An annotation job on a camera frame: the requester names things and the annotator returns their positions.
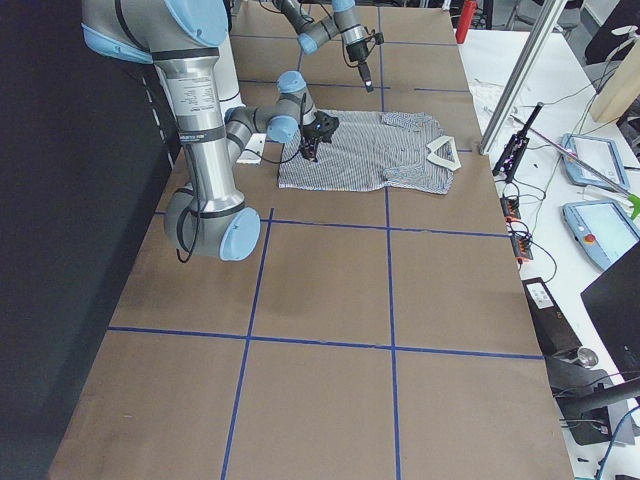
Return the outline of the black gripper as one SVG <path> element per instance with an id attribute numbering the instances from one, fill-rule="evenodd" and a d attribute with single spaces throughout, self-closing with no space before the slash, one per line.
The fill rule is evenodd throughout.
<path id="1" fill-rule="evenodd" d="M 346 46 L 346 53 L 350 63 L 357 64 L 357 70 L 359 76 L 364 84 L 364 87 L 368 93 L 374 91 L 373 81 L 371 77 L 370 68 L 366 62 L 368 58 L 368 45 L 367 40 L 362 39 Z"/>
<path id="2" fill-rule="evenodd" d="M 311 162 L 317 161 L 318 145 L 323 138 L 323 125 L 321 122 L 313 122 L 302 127 L 300 151 L 302 156 Z"/>

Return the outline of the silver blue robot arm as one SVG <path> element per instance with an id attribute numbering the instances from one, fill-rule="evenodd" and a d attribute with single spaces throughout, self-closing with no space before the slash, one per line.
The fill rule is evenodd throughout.
<path id="1" fill-rule="evenodd" d="M 266 7 L 262 1 L 259 5 L 270 13 L 283 15 L 294 29 L 300 49 L 305 55 L 312 55 L 323 45 L 340 37 L 343 61 L 348 68 L 358 71 L 358 75 L 368 93 L 374 91 L 373 80 L 367 63 L 372 52 L 369 46 L 384 43 L 381 32 L 369 30 L 360 21 L 355 1 L 332 1 L 331 11 L 323 4 L 321 9 L 325 16 L 314 20 L 303 10 L 300 1 L 272 1 L 272 8 Z"/>
<path id="2" fill-rule="evenodd" d="M 164 215 L 179 261 L 247 258 L 261 223 L 236 188 L 235 162 L 256 133 L 282 144 L 299 139 L 312 156 L 319 142 L 330 141 L 336 118 L 316 109 L 297 71 L 280 76 L 274 105 L 224 108 L 218 91 L 235 85 L 236 77 L 221 1 L 85 1 L 82 28 L 93 51 L 151 64 L 159 75 L 190 176 Z"/>

